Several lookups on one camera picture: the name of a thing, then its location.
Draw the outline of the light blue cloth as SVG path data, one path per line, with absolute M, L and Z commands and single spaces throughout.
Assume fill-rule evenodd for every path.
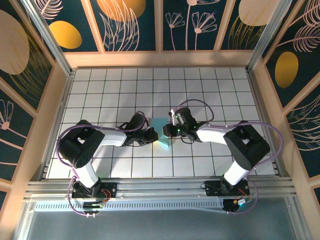
M 167 118 L 152 118 L 150 126 L 154 128 L 154 131 L 158 134 L 158 140 L 160 146 L 169 150 L 169 138 L 164 134 L 163 127 L 168 123 Z

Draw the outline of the aluminium frame rail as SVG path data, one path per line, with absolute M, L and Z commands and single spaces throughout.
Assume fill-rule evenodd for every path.
M 119 201 L 147 200 L 196 200 L 207 197 L 210 184 L 219 182 L 219 177 L 169 177 L 169 178 L 104 178 L 102 183 L 115 183 L 115 199 Z M 63 201 L 67 198 L 69 179 L 45 179 L 31 181 L 27 185 L 23 201 Z M 252 199 L 295 197 L 293 181 L 290 177 L 276 175 L 249 176 L 231 192 L 230 198 L 237 195 Z

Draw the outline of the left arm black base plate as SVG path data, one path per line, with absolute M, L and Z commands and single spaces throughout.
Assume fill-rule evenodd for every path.
M 115 198 L 117 193 L 117 183 L 98 181 L 92 187 L 86 187 L 81 182 L 72 184 L 72 198 Z

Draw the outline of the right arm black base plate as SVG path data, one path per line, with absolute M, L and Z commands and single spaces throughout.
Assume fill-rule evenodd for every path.
M 207 180 L 200 185 L 205 190 L 207 197 L 237 197 L 242 195 L 250 195 L 249 185 L 246 180 L 241 180 L 234 186 L 220 180 Z

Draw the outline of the aluminium table side rail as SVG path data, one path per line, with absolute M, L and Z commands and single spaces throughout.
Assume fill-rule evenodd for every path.
M 60 132 L 60 125 L 64 116 L 67 101 L 69 99 L 69 94 L 71 91 L 75 73 L 76 73 L 76 70 L 72 69 L 71 73 L 66 78 L 66 81 L 64 83 L 62 93 L 57 105 L 57 110 L 55 113 L 53 124 L 52 124 L 50 134 L 48 136 L 47 144 L 43 153 L 43 158 L 41 160 L 40 167 L 37 170 L 37 174 L 35 176 L 36 181 L 42 181 L 43 178 L 46 176 L 45 171 L 47 169 L 47 165 L 51 162 L 53 152 L 55 151 L 56 138 Z
M 255 74 L 251 72 L 251 73 L 246 73 L 246 75 L 247 75 L 250 89 L 252 92 L 253 100 L 257 108 L 259 121 L 266 124 L 266 125 L 262 125 L 261 129 L 263 131 L 265 140 L 270 145 L 270 153 L 268 155 L 269 157 L 264 158 L 261 162 L 263 161 L 265 162 L 259 163 L 255 167 L 255 170 L 261 171 L 268 166 L 272 166 L 273 173 L 276 176 L 287 177 L 288 173 L 285 170 L 283 158 L 281 156 L 281 151 L 283 149 L 283 144 L 281 144 L 281 141 L 283 140 L 283 137 L 279 136 L 276 130 L 269 127 L 269 125 L 272 125 L 271 120 L 269 118 L 266 104 L 264 103 L 262 92 L 259 88 Z

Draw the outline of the aluminium corner post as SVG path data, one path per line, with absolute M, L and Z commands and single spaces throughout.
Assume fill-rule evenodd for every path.
M 36 26 L 36 29 L 42 34 L 44 41 L 46 42 L 49 50 L 54 55 L 56 61 L 67 76 L 72 73 L 72 68 L 69 65 L 61 47 L 55 40 L 46 20 L 43 18 L 40 10 L 33 0 L 18 0 L 29 14 L 31 20 Z
M 253 50 L 253 53 L 249 59 L 248 65 L 246 66 L 246 72 L 249 74 L 253 71 L 257 63 L 259 62 L 263 52 L 267 48 L 269 42 L 272 40 L 275 32 L 279 28 L 284 16 L 288 12 L 292 0 L 279 0 L 277 3 L 269 22 L 264 28 L 260 38 L 257 41 L 257 44 Z

